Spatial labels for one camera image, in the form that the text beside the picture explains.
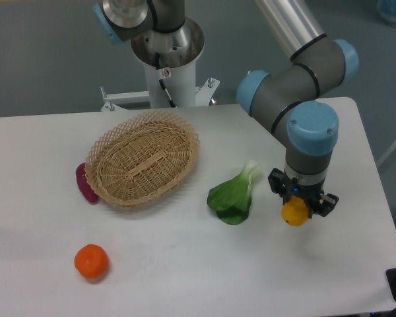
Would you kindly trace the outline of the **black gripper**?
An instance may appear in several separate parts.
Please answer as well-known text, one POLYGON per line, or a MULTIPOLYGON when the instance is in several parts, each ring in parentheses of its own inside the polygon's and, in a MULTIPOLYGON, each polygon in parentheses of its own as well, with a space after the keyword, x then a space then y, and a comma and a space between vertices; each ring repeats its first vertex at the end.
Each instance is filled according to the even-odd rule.
POLYGON ((336 195, 324 194, 324 181, 325 170, 317 174, 302 174, 293 168, 285 168, 284 172, 274 168, 268 176, 271 191, 282 198, 283 204, 290 201, 292 196, 306 202, 309 219, 314 215, 326 217, 339 201, 336 195))

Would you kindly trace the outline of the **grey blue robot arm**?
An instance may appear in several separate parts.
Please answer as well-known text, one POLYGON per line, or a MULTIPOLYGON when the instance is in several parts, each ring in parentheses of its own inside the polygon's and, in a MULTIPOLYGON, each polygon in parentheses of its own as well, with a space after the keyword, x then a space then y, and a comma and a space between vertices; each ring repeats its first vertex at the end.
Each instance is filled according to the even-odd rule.
MULTIPOLYGON (((257 6, 292 65, 277 76, 252 71, 236 100, 286 149, 284 169, 272 170, 268 181, 282 198, 283 219, 297 225, 328 215, 338 202, 323 184, 339 119, 317 99, 355 75, 358 54, 348 42, 328 39, 303 1, 258 1, 257 6)), ((186 17, 183 1, 99 1, 93 10, 112 43, 131 42, 147 72, 152 107, 197 105, 195 62, 204 36, 186 17)))

